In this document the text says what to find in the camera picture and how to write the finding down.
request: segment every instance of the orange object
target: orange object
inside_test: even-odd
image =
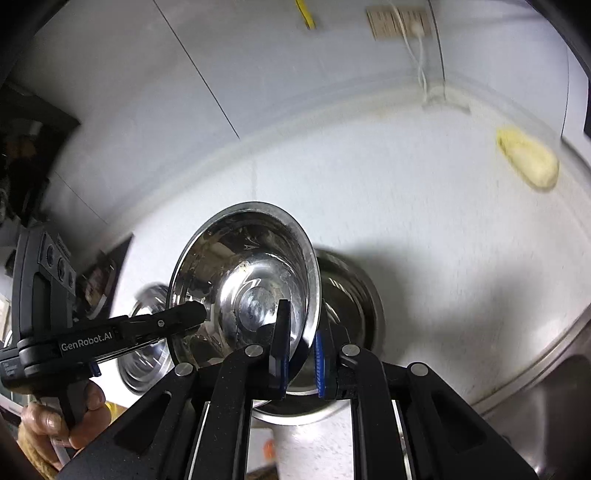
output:
[[[275,442],[273,439],[267,440],[262,447],[263,455],[265,460],[275,460]]]

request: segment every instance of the bowl rim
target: bowl rim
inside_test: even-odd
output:
[[[312,247],[312,243],[301,225],[285,210],[279,208],[276,205],[265,202],[243,202],[232,205],[221,212],[213,215],[207,220],[196,232],[193,234],[191,239],[183,248],[176,265],[174,266],[173,273],[170,277],[170,283],[168,285],[168,293],[166,296],[166,308],[172,307],[172,293],[176,284],[178,272],[180,270],[183,261],[185,260],[189,250],[194,243],[199,239],[206,230],[210,229],[212,225],[223,220],[229,216],[237,213],[263,213],[274,219],[278,220],[283,226],[285,226],[290,233],[294,235],[294,239],[301,248],[302,255],[304,258],[304,265],[306,267],[307,281],[308,281],[308,302],[306,308],[306,321],[304,322],[304,328],[301,332],[300,340],[296,346],[295,352],[292,355],[289,363],[289,382],[291,382],[297,373],[300,372],[301,367],[304,365],[310,349],[314,342],[314,336],[318,327],[320,319],[320,307],[322,299],[322,287],[320,281],[320,268],[318,266],[318,260],[316,259],[316,252]],[[166,338],[166,344],[170,355],[175,365],[178,364],[178,357],[173,348],[172,337]]]

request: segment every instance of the yellow cable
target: yellow cable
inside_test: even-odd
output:
[[[312,18],[312,15],[308,10],[306,2],[304,2],[304,0],[295,0],[295,2],[298,10],[301,13],[301,16],[304,17],[304,22],[306,23],[306,27],[308,27],[308,30],[314,30],[316,28],[316,24],[314,23],[314,19]]]

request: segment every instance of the white countertop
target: white countertop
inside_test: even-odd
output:
[[[527,369],[591,301],[589,189],[570,160],[552,192],[529,188],[496,148],[509,120],[473,100],[466,113],[399,98],[313,112],[179,172],[178,186],[155,194],[165,201],[132,228],[112,315],[128,314],[146,284],[168,284],[208,218],[260,200],[373,279],[384,361],[423,361],[468,402]],[[133,403],[113,362],[101,370],[107,398]],[[320,447],[332,452],[336,477],[352,478],[349,412],[325,421],[328,436],[323,422],[274,427],[282,478],[295,477],[296,464],[315,478],[318,463],[306,462]]]

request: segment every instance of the power outlet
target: power outlet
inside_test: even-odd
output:
[[[388,40],[402,37],[398,17],[391,6],[367,7],[366,9],[369,25],[376,40]],[[414,37],[411,25],[419,22],[423,26],[425,36],[431,33],[431,27],[427,18],[427,11],[424,8],[398,7],[407,37]]]

